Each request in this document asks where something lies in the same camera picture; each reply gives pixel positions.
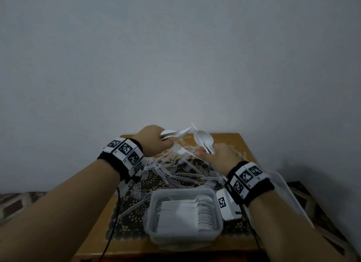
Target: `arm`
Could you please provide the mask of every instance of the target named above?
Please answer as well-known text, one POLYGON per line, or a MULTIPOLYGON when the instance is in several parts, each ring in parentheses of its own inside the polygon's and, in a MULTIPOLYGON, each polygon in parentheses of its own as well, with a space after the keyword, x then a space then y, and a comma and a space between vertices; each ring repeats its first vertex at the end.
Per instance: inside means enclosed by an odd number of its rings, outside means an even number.
MULTIPOLYGON (((226 144, 214 144, 215 154, 198 149, 195 155, 227 175, 239 162, 226 144)), ((344 258, 306 219, 296 214, 274 191, 256 197, 249 205, 252 220, 271 261, 343 262, 344 258)))
MULTIPOLYGON (((133 137, 145 156, 173 145, 169 139, 160 140, 162 130, 152 125, 133 137)), ((119 181, 110 164, 94 161, 0 228, 0 261, 69 261, 119 181)))

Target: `wall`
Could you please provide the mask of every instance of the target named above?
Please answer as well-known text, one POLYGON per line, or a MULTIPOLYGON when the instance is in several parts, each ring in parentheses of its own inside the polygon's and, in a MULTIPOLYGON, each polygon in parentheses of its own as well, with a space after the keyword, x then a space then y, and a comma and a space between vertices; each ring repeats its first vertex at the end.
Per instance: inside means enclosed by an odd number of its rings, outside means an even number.
POLYGON ((0 192, 156 123, 240 132, 361 250, 361 0, 0 0, 0 192))

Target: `clear plastic container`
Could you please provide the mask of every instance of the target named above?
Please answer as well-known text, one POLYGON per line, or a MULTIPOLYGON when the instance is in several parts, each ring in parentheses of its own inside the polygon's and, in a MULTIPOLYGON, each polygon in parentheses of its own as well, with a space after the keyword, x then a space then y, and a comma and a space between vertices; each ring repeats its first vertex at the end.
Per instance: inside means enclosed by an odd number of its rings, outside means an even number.
POLYGON ((223 219, 221 211, 219 209, 218 200, 215 192, 212 189, 204 187, 194 189, 161 189, 155 191, 151 196, 149 208, 147 210, 146 222, 144 230, 151 241, 158 246, 170 246, 170 245, 191 245, 194 243, 206 243, 212 242, 223 230, 223 219), (198 195, 210 196, 213 200, 215 219, 216 219, 216 230, 215 231, 178 231, 177 233, 158 233, 155 231, 155 206, 157 201, 162 197, 170 197, 173 200, 182 199, 195 199, 198 195))
MULTIPOLYGON (((288 185, 287 185, 286 181, 283 179, 283 177, 278 172, 274 172, 274 171, 267 172, 267 174, 269 174, 270 180, 271 180, 272 184, 275 187, 275 189, 274 189, 275 192, 278 193, 278 195, 284 201, 286 201, 286 203, 288 205, 290 205, 291 208, 297 214, 302 215, 305 219, 307 219, 309 221, 310 225, 313 227, 312 221, 309 219, 306 212, 301 207, 301 205, 299 204, 296 197, 293 195, 291 189, 288 187, 288 185)), ((253 228, 255 228, 255 226, 254 226, 254 224, 252 222, 252 218, 250 217, 250 212, 248 211, 248 208, 246 206, 244 206, 244 209, 245 209, 245 211, 247 213, 248 218, 250 219, 251 226, 253 228)))

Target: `cord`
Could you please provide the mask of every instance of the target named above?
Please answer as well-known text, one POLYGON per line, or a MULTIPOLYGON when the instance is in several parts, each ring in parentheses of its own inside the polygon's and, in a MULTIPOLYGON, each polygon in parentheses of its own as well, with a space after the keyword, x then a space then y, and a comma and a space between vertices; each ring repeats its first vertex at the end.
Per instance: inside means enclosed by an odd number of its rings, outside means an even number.
POLYGON ((262 252, 261 247, 259 246, 259 242, 258 242, 258 240, 257 240, 256 231, 252 228, 252 225, 250 224, 250 219, 248 218, 248 215, 247 215, 246 211, 244 210, 244 208, 242 208, 242 213, 243 213, 243 215, 246 217, 247 222, 248 222, 248 224, 250 225, 250 229, 251 229, 252 234, 253 234, 253 236, 255 237, 255 240, 256 240, 256 243, 257 243, 258 251, 259 251, 259 252, 262 252))
POLYGON ((113 234, 114 234, 114 231, 115 231, 115 226, 117 225, 117 222, 118 222, 118 216, 119 216, 119 206, 120 206, 120 190, 119 190, 119 187, 117 187, 117 191, 118 191, 118 205, 117 205, 117 214, 116 214, 116 217, 115 217, 115 223, 114 223, 114 226, 113 226, 113 229, 111 230, 111 236, 109 237, 109 240, 108 240, 108 243, 106 244, 106 247, 103 251, 103 254, 102 256, 99 258, 99 262, 102 261, 105 253, 106 253, 106 250, 108 249, 109 247, 109 244, 111 242, 111 238, 113 237, 113 234))

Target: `wooden table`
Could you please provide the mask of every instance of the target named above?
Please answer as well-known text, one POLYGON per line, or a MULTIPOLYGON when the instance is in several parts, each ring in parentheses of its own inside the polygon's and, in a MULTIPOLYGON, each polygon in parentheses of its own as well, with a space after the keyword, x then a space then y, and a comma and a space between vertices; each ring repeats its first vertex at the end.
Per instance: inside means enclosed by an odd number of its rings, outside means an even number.
MULTIPOLYGON (((242 154, 246 152, 247 159, 257 163, 257 160, 251 153, 250 149, 238 133, 222 133, 211 134, 214 143, 226 143, 233 145, 234 148, 242 154)), ((132 135, 124 135, 122 137, 132 137, 132 135)), ((185 139, 188 144, 196 145, 193 138, 185 139)), ((74 256, 74 261, 78 259, 91 259, 99 257, 107 243, 105 233, 117 202, 117 196, 112 196, 108 204, 104 208, 99 219, 90 231, 88 237, 83 242, 79 250, 74 256)), ((253 236, 222 236, 216 238, 211 246, 202 248, 198 251, 227 251, 227 250, 256 250, 257 244, 253 236)), ((107 250, 107 255, 123 255, 133 256, 147 253, 165 253, 168 251, 160 250, 153 244, 149 238, 147 239, 129 239, 129 240, 112 240, 107 250)))

